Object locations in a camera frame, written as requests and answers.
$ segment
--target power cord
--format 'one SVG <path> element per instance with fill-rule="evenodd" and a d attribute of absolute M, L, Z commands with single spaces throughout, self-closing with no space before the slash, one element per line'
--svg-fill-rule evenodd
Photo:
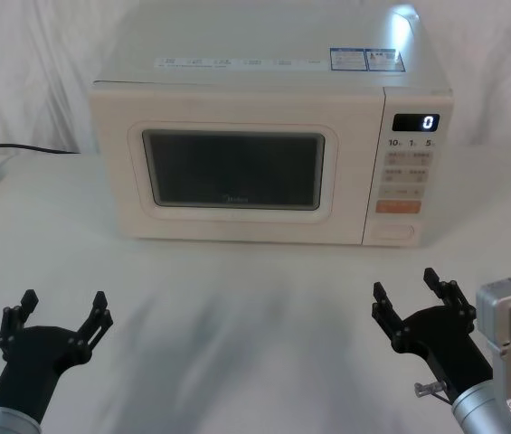
<path fill-rule="evenodd" d="M 29 146 L 29 145 L 17 145 L 13 143 L 0 143 L 0 148 L 14 148 L 14 149 L 27 149 L 29 151 L 44 152 L 46 154 L 77 154 L 71 151 L 61 151 L 59 149 L 48 149 L 46 147 Z"/>

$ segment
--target white curtain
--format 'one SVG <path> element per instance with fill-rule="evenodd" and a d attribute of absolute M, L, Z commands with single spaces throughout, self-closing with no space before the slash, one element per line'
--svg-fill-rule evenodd
<path fill-rule="evenodd" d="M 455 90 L 450 142 L 511 146 L 511 0 L 414 3 Z M 137 4 L 0 0 L 0 142 L 96 152 L 87 89 Z"/>

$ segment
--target microwave window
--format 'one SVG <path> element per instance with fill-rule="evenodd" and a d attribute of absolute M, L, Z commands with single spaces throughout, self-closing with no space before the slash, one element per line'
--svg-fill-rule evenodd
<path fill-rule="evenodd" d="M 319 207 L 319 134 L 146 130 L 143 143 L 159 206 Z"/>

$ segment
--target microwave control panel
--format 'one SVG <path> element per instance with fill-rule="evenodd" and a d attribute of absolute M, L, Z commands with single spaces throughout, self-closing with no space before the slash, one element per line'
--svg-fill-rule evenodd
<path fill-rule="evenodd" d="M 364 244 L 418 243 L 451 102 L 386 89 Z"/>

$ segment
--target control button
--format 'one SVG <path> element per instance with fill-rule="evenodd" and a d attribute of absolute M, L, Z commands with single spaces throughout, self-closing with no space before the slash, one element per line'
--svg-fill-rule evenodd
<path fill-rule="evenodd" d="M 378 201 L 375 211 L 388 214 L 417 214 L 421 210 L 421 201 Z"/>
<path fill-rule="evenodd" d="M 428 169 L 400 169 L 386 167 L 382 181 L 385 183 L 425 183 L 428 181 Z"/>
<path fill-rule="evenodd" d="M 372 229 L 372 236 L 379 240 L 409 240 L 413 235 L 413 226 L 406 224 L 380 224 Z"/>
<path fill-rule="evenodd" d="M 428 166 L 431 163 L 431 151 L 390 151 L 385 155 L 385 165 Z"/>
<path fill-rule="evenodd" d="M 423 195 L 423 185 L 397 184 L 382 185 L 378 194 L 382 199 L 421 199 Z"/>

